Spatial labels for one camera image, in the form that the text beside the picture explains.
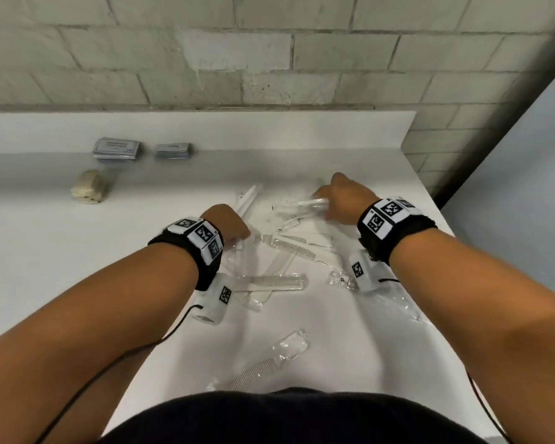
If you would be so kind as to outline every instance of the cinder block wall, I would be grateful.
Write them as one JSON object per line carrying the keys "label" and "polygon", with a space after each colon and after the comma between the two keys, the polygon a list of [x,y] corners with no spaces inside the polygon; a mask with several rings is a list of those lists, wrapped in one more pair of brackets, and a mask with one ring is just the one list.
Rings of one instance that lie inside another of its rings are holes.
{"label": "cinder block wall", "polygon": [[415,109],[459,184],[555,75],[555,0],[0,0],[0,110]]}

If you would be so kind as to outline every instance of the wristband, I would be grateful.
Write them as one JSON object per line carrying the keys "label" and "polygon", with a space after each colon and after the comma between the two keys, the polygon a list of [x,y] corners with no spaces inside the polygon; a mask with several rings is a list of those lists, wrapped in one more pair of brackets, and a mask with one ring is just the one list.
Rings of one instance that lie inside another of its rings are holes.
{"label": "wristband", "polygon": [[196,290],[206,291],[220,269],[224,240],[222,234],[209,221],[202,218],[183,218],[163,229],[148,242],[169,243],[185,249],[198,265],[199,279]]}
{"label": "wristband", "polygon": [[394,196],[368,207],[357,228],[362,236],[360,243],[371,257],[388,265],[392,250],[403,238],[437,226],[412,203]]}

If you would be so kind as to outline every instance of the black cable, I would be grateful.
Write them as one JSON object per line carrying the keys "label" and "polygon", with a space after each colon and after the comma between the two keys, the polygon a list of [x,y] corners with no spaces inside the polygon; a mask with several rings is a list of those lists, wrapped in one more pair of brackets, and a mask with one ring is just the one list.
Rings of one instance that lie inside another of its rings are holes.
{"label": "black cable", "polygon": [[500,427],[500,425],[496,422],[496,420],[493,418],[493,416],[491,416],[491,413],[489,412],[489,410],[485,406],[485,403],[483,402],[483,399],[481,399],[481,395],[479,394],[479,390],[475,386],[475,382],[473,381],[473,377],[471,377],[471,374],[469,374],[469,372],[467,371],[466,375],[469,378],[469,383],[471,384],[471,388],[473,388],[473,392],[474,392],[475,396],[477,397],[477,400],[481,404],[481,407],[483,407],[483,411],[485,411],[485,414],[487,415],[489,420],[493,423],[493,425],[495,425],[495,427],[496,427],[496,429],[498,429],[498,432],[500,433],[500,435],[502,435],[502,437],[508,442],[508,444],[514,444],[514,441],[512,441],[510,439],[508,434],[506,432],[504,432],[504,429],[502,427]]}
{"label": "black cable", "polygon": [[85,383],[82,386],[82,388],[80,388],[78,391],[76,391],[75,395],[72,396],[72,398],[70,400],[68,400],[68,403],[66,403],[66,405],[64,405],[64,408],[61,409],[61,411],[53,419],[53,421],[51,421],[51,423],[45,428],[45,430],[43,430],[43,433],[41,433],[39,435],[39,438],[37,438],[37,440],[34,442],[34,444],[41,444],[45,440],[45,438],[47,438],[47,436],[52,432],[54,427],[56,425],[58,425],[58,422],[60,422],[61,418],[64,417],[64,415],[68,412],[68,410],[70,410],[72,405],[74,405],[74,403],[80,398],[80,396],[82,396],[84,394],[84,392],[87,389],[89,389],[90,386],[93,383],[95,383],[99,378],[101,378],[105,373],[107,373],[107,371],[109,371],[117,363],[125,360],[127,357],[131,357],[131,356],[133,356],[137,353],[145,351],[149,347],[156,347],[159,344],[164,343],[166,340],[168,340],[171,337],[171,335],[173,333],[175,333],[177,331],[179,326],[181,324],[183,324],[183,321],[185,321],[185,318],[187,317],[187,314],[189,314],[189,312],[191,310],[193,310],[194,308],[203,308],[203,307],[198,305],[198,304],[194,304],[194,305],[190,306],[187,309],[187,311],[185,312],[185,314],[183,315],[183,317],[181,318],[181,320],[179,321],[179,323],[177,324],[177,326],[174,329],[172,329],[167,336],[161,338],[160,340],[156,340],[152,343],[143,344],[142,346],[138,346],[138,347],[135,347],[133,349],[130,349],[129,351],[125,351],[123,354],[119,355],[119,357],[117,357],[115,360],[113,360],[111,363],[109,363],[103,369],[101,369],[99,372],[97,372],[96,375],[93,378],[91,378],[89,381],[87,381],[87,383]]}

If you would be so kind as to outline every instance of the person's right hand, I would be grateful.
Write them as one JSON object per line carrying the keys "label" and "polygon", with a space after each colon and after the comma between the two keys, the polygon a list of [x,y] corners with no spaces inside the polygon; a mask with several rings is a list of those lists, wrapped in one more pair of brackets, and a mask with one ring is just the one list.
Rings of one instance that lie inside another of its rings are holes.
{"label": "person's right hand", "polygon": [[364,210],[380,200],[372,190],[342,173],[335,173],[331,184],[319,188],[314,197],[329,199],[329,210],[325,216],[327,220],[348,225],[357,224]]}

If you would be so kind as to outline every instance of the cream-colored object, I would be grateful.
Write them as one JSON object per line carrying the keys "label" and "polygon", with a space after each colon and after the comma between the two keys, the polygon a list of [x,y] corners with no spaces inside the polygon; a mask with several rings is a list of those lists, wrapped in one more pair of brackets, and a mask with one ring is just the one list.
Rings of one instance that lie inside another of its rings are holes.
{"label": "cream-colored object", "polygon": [[105,198],[109,183],[98,170],[82,173],[70,190],[72,198],[85,204],[98,204]]}

